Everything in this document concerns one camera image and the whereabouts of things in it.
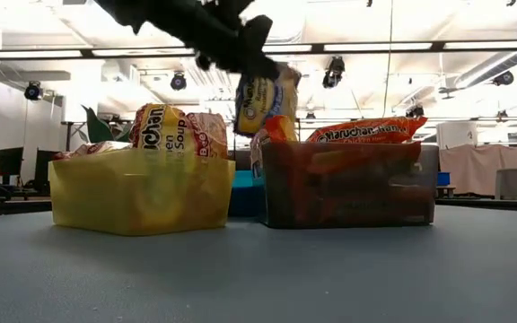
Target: ceiling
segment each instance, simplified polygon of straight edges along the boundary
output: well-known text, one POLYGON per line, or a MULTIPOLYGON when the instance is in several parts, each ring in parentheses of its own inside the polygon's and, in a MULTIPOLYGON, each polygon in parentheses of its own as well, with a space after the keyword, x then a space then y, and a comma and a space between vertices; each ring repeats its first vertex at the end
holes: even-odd
MULTIPOLYGON (((517 39, 517 3, 509 0, 257 0, 243 19, 264 13, 274 21, 270 43, 347 41, 517 39)), ((132 48, 180 46, 180 41, 146 24, 138 36, 117 25, 92 0, 0 0, 0 49, 132 48)), ((335 89, 321 81, 330 57, 274 57, 303 74, 299 85, 299 117, 314 111, 317 118, 375 118, 404 114, 412 98, 427 116, 494 116, 508 109, 517 116, 517 66, 510 69, 515 82, 496 87, 482 82, 453 92, 442 100, 440 87, 451 87, 465 74, 496 53, 387 54, 344 56, 346 74, 335 89)), ((104 73, 98 84, 100 112, 132 117, 149 100, 163 100, 189 111, 209 110, 232 117, 237 74, 199 71, 192 58, 128 59, 107 65, 133 65, 138 84, 114 82, 104 73), (170 81, 184 71, 188 87, 176 92, 170 81)), ((2 62, 1 71, 81 71, 82 61, 2 62)), ((69 82, 46 82, 61 92, 69 82)))

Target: maruchan logo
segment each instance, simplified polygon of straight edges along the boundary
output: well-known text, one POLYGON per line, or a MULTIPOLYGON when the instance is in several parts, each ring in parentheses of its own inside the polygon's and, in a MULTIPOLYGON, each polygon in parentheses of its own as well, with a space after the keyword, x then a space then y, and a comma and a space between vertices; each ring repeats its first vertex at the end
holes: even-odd
POLYGON ((161 145, 161 125, 165 109, 158 108, 149 111, 146 125, 141 131, 144 149, 159 149, 161 145))
POLYGON ((318 137, 317 142, 327 143, 330 141, 337 141, 349 138, 357 138, 371 135, 378 135, 382 133, 406 133, 407 130, 398 126, 378 126, 378 127, 353 127, 350 129, 341 129, 337 131, 329 131, 318 137))

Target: desk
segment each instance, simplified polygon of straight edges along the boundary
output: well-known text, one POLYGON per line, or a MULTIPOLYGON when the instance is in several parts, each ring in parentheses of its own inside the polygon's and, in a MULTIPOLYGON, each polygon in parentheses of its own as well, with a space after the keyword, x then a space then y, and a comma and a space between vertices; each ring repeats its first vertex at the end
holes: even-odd
POLYGON ((0 322, 517 322, 517 212, 125 238, 0 216, 0 322))

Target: maruchan ramen package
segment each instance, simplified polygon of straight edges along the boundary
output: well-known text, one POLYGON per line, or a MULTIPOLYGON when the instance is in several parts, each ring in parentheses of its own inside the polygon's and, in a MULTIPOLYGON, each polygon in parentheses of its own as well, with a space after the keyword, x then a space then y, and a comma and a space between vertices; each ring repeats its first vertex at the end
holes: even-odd
POLYGON ((64 159, 70 159, 74 157, 80 157, 90 154, 96 154, 96 153, 106 153, 106 152, 113 152, 121 149, 128 149, 131 148, 130 143, 121 143, 121 142, 113 142, 113 141, 106 141, 101 142, 97 144, 82 144, 77 150, 74 152, 63 152, 63 153, 57 153, 53 159, 55 161, 64 160, 64 159))
POLYGON ((147 104, 136 113, 130 140, 134 148, 178 155, 226 159, 226 125, 220 115, 188 113, 164 104, 147 104))
POLYGON ((275 82, 241 75, 235 100, 235 134, 254 136, 268 118, 277 115, 294 122, 301 74, 287 65, 279 66, 281 73, 275 82))
POLYGON ((317 129, 306 141, 310 143, 401 144, 412 139, 427 118, 362 119, 317 129))
POLYGON ((289 117, 273 116, 267 119, 265 126, 250 141, 250 167, 252 168, 253 183, 262 183, 262 152, 260 149, 262 144, 297 141, 294 122, 289 117))

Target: ceiling light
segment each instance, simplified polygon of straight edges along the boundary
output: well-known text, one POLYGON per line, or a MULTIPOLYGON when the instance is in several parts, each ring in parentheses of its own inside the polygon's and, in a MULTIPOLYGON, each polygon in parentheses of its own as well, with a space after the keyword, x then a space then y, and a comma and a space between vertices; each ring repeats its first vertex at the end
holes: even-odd
POLYGON ((265 45, 262 51, 270 53, 285 53, 285 52, 309 52, 312 50, 312 45, 265 45))
POLYGON ((22 50, 0 51, 0 59, 14 58, 69 58, 81 57, 79 50, 22 50))
POLYGON ((487 49, 487 48, 517 48, 516 41, 459 41, 450 42, 444 49, 487 49))
POLYGON ((194 55, 192 48, 131 48, 131 49, 95 49, 92 53, 96 57, 143 57, 143 56, 176 56, 194 55))
POLYGON ((419 50, 429 49, 431 42, 415 43, 368 43, 368 44, 336 44, 324 45, 325 51, 373 51, 373 50, 419 50))

